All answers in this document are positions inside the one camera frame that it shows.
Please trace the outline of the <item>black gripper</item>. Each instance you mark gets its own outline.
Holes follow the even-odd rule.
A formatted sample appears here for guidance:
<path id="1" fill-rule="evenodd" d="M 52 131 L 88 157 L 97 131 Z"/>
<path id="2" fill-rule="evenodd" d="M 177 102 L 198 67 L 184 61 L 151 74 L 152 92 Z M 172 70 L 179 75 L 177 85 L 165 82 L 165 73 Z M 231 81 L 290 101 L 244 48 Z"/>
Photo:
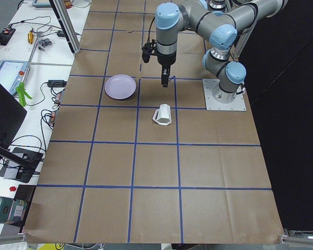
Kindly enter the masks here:
<path id="1" fill-rule="evenodd" d="M 157 51 L 158 63 L 162 66 L 161 84 L 164 88 L 168 87 L 171 65 L 176 62 L 176 52 L 171 54 L 162 54 Z"/>

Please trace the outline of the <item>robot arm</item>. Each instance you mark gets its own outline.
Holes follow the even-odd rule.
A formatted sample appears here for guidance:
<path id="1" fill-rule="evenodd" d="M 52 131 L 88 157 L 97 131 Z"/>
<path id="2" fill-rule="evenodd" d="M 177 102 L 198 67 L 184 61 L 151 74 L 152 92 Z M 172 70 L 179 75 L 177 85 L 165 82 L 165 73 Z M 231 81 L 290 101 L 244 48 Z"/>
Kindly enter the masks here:
<path id="1" fill-rule="evenodd" d="M 286 4 L 287 1 L 249 1 L 219 16 L 208 11 L 205 1 L 160 4 L 155 11 L 155 53 L 162 66 L 162 86 L 168 86 L 170 68 L 176 61 L 178 33 L 192 29 L 212 46 L 202 64 L 219 80 L 213 89 L 214 99 L 220 103 L 232 102 L 246 77 L 246 68 L 230 61 L 230 49 L 237 35 L 256 21 L 276 15 Z"/>

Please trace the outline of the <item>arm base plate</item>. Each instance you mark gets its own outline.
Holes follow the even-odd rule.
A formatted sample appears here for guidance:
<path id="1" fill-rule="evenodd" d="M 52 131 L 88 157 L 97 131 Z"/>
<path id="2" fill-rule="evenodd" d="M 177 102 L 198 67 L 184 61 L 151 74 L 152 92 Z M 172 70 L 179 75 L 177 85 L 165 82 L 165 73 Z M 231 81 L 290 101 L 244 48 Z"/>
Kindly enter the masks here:
<path id="1" fill-rule="evenodd" d="M 206 110 L 247 111 L 241 85 L 234 93 L 221 90 L 218 79 L 202 79 Z"/>

